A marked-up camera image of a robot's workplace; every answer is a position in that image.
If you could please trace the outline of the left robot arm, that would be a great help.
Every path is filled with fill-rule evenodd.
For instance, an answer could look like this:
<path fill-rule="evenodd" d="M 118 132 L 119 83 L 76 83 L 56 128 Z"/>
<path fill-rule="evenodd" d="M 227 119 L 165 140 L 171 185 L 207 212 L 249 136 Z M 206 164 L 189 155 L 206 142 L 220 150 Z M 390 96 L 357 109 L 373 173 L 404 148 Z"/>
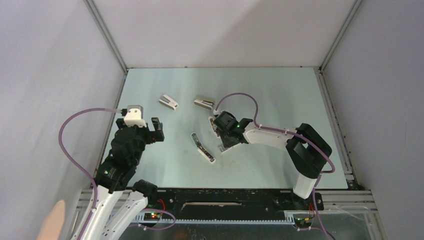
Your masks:
<path fill-rule="evenodd" d="M 90 207 L 83 215 L 83 222 L 74 232 L 74 240 L 117 240 L 135 216 L 145 208 L 153 208 L 158 202 L 158 187 L 139 180 L 132 187 L 125 203 L 111 215 L 116 203 L 135 175 L 146 145 L 165 139 L 163 123 L 157 117 L 151 119 L 154 130 L 149 130 L 143 119 L 116 120 L 118 130 L 111 141 L 111 149 L 99 166 L 94 179 L 96 189 L 90 199 Z"/>

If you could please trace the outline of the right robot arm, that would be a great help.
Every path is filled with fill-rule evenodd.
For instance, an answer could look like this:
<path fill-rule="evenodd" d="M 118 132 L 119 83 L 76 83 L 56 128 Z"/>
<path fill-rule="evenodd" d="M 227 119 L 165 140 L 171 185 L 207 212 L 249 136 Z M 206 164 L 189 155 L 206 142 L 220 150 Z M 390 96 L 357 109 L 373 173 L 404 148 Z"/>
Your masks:
<path fill-rule="evenodd" d="M 260 144 L 286 150 L 298 172 L 290 196 L 291 204 L 297 209 L 304 209 L 310 204 L 310 195 L 333 152 L 311 125 L 302 123 L 296 128 L 277 129 L 261 126 L 250 118 L 237 120 L 227 111 L 210 116 L 208 120 L 222 142 L 222 152 L 241 144 Z"/>

